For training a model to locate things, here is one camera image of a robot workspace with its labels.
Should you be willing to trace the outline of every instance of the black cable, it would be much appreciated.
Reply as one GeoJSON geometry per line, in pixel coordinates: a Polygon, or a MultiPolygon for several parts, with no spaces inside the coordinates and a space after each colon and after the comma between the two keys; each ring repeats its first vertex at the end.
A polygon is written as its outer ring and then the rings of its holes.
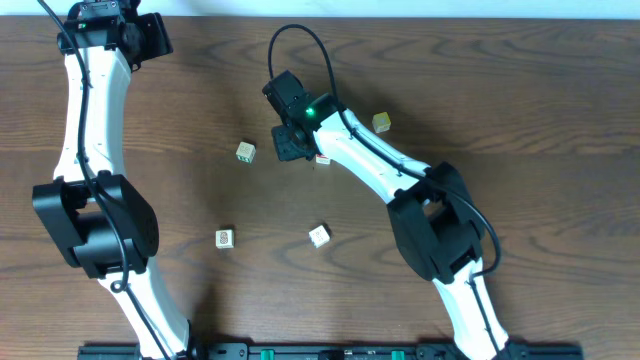
{"type": "Polygon", "coordinates": [[[99,190],[98,190],[96,184],[94,184],[93,180],[89,176],[89,171],[87,170],[87,163],[86,163],[87,156],[86,156],[85,148],[84,148],[84,135],[85,135],[85,129],[86,129],[86,125],[87,125],[87,105],[88,105],[88,101],[89,101],[89,87],[91,85],[89,84],[89,76],[88,76],[87,69],[85,67],[84,61],[82,60],[82,56],[80,55],[80,50],[78,50],[78,47],[76,46],[75,41],[73,41],[73,39],[71,39],[71,36],[67,32],[67,29],[64,28],[64,25],[62,24],[62,22],[60,21],[58,16],[56,16],[56,14],[53,12],[53,10],[51,10],[49,5],[47,5],[47,3],[44,0],[37,0],[37,1],[42,6],[42,8],[44,8],[44,10],[47,12],[47,14],[49,14],[49,16],[51,17],[53,22],[60,29],[60,32],[62,33],[62,36],[64,36],[65,40],[69,43],[69,45],[73,49],[73,52],[74,52],[76,58],[78,59],[78,65],[80,66],[80,72],[82,73],[82,79],[81,79],[81,81],[82,81],[82,102],[80,104],[80,121],[78,123],[78,153],[76,154],[76,160],[78,161],[78,164],[80,165],[80,170],[82,171],[82,176],[84,177],[85,185],[89,189],[89,192],[90,192],[91,196],[94,198],[96,204],[98,204],[98,207],[100,208],[100,210],[104,214],[104,217],[107,220],[107,223],[109,224],[109,226],[113,230],[113,234],[116,237],[116,240],[118,242],[118,246],[120,248],[120,257],[121,257],[121,260],[122,260],[122,279],[121,280],[116,280],[116,281],[111,283],[111,285],[110,285],[111,291],[113,291],[116,294],[120,293],[122,291],[126,291],[127,295],[129,296],[129,299],[133,303],[133,307],[135,308],[136,312],[140,316],[140,319],[142,320],[142,322],[144,323],[146,328],[149,330],[149,333],[151,334],[151,336],[153,337],[153,340],[155,341],[156,345],[158,346],[158,348],[162,352],[162,355],[164,356],[164,358],[166,360],[170,360],[171,358],[169,357],[169,355],[164,350],[164,347],[160,343],[160,339],[158,339],[158,336],[156,335],[155,331],[151,327],[151,324],[149,323],[149,320],[147,319],[146,315],[142,312],[142,309],[140,308],[140,303],[138,302],[138,299],[136,298],[135,294],[133,293],[133,290],[131,290],[131,288],[129,287],[129,259],[127,258],[126,245],[124,243],[124,240],[120,236],[120,233],[118,231],[118,228],[116,227],[116,223],[115,223],[111,213],[109,213],[109,210],[108,210],[106,204],[104,203],[104,201],[102,200],[102,197],[100,196],[100,193],[99,193],[99,190]]]}
{"type": "Polygon", "coordinates": [[[344,126],[347,128],[347,130],[349,131],[350,135],[354,138],[356,138],[358,141],[360,141],[368,150],[370,150],[371,152],[373,152],[374,154],[376,154],[377,156],[379,156],[380,158],[382,158],[384,161],[386,161],[388,164],[390,164],[391,166],[393,166],[396,170],[398,170],[398,172],[400,174],[405,174],[407,176],[410,176],[412,178],[418,179],[418,180],[422,180],[425,179],[426,181],[429,182],[429,185],[434,188],[437,191],[440,191],[442,193],[445,193],[446,195],[449,195],[453,198],[455,198],[456,200],[462,202],[465,206],[467,206],[482,222],[482,224],[487,228],[487,232],[489,233],[489,236],[491,237],[491,242],[493,244],[493,247],[495,248],[495,259],[493,264],[491,264],[491,266],[489,266],[488,268],[478,271],[477,273],[473,273],[471,274],[471,276],[469,277],[469,280],[467,281],[467,283],[469,284],[469,286],[471,286],[471,289],[473,290],[474,296],[476,298],[476,302],[478,303],[478,307],[480,308],[480,313],[482,314],[482,318],[484,320],[485,326],[486,326],[486,330],[489,333],[489,338],[491,340],[491,343],[494,347],[494,350],[496,351],[496,355],[500,354],[500,350],[498,348],[496,339],[493,335],[493,332],[491,331],[491,325],[489,324],[489,320],[487,318],[484,306],[482,305],[482,301],[480,300],[480,295],[477,292],[476,289],[476,283],[474,281],[474,279],[478,276],[484,276],[484,275],[489,275],[491,273],[493,273],[494,271],[496,271],[498,269],[498,266],[500,266],[500,260],[502,257],[502,251],[500,248],[500,239],[498,238],[498,235],[496,234],[495,230],[493,229],[493,226],[491,226],[491,223],[489,223],[489,220],[487,220],[487,218],[480,212],[480,210],[478,210],[478,208],[476,208],[470,201],[468,201],[467,199],[465,199],[462,195],[458,194],[456,191],[453,191],[451,189],[449,189],[448,187],[430,179],[427,178],[421,174],[416,174],[414,172],[412,172],[411,170],[406,169],[401,163],[396,163],[395,161],[393,161],[393,159],[391,159],[389,156],[387,156],[387,154],[383,153],[382,151],[380,151],[380,149],[376,148],[375,146],[369,144],[369,142],[367,142],[366,140],[364,140],[362,138],[362,136],[358,133],[358,131],[356,129],[354,129],[350,124],[349,121],[345,118],[344,116],[344,106],[342,105],[342,103],[340,102],[340,98],[338,97],[338,90],[336,87],[336,81],[335,78],[333,76],[333,69],[331,68],[331,61],[329,60],[329,54],[327,53],[327,49],[325,49],[324,45],[322,44],[322,41],[320,40],[320,38],[313,32],[311,31],[311,29],[307,28],[306,26],[303,25],[299,25],[299,24],[289,24],[289,25],[285,25],[283,27],[281,27],[280,29],[278,29],[274,34],[273,37],[271,37],[271,41],[269,42],[269,50],[267,53],[267,66],[269,68],[269,77],[271,79],[273,79],[273,68],[271,65],[271,54],[273,52],[273,44],[276,41],[276,38],[278,37],[278,35],[280,35],[280,33],[282,33],[283,31],[287,30],[287,29],[300,29],[303,30],[304,32],[306,32],[307,34],[311,35],[311,37],[316,41],[316,43],[318,44],[318,46],[320,47],[320,50],[322,51],[322,56],[324,57],[324,61],[326,63],[327,66],[327,71],[329,73],[329,83],[331,84],[331,92],[333,95],[334,100],[336,101],[336,105],[338,108],[338,114],[340,115],[340,119],[342,120],[342,123],[344,124],[344,126]]]}
{"type": "Polygon", "coordinates": [[[133,290],[131,290],[130,287],[127,287],[127,289],[125,291],[127,292],[127,295],[129,296],[129,300],[131,300],[131,303],[133,303],[133,307],[136,309],[136,313],[138,313],[138,316],[140,316],[140,319],[142,319],[142,322],[144,323],[144,326],[147,328],[147,330],[149,330],[149,334],[151,334],[151,337],[153,337],[153,341],[155,341],[156,345],[158,345],[158,349],[160,349],[160,352],[162,353],[162,356],[166,360],[170,360],[171,357],[169,357],[169,354],[167,354],[167,352],[164,350],[164,347],[162,347],[162,345],[160,345],[160,339],[158,339],[158,335],[156,334],[156,332],[151,327],[151,323],[147,320],[147,315],[142,311],[142,308],[140,307],[140,303],[138,302],[138,299],[136,298],[135,294],[133,293],[133,290]]]}

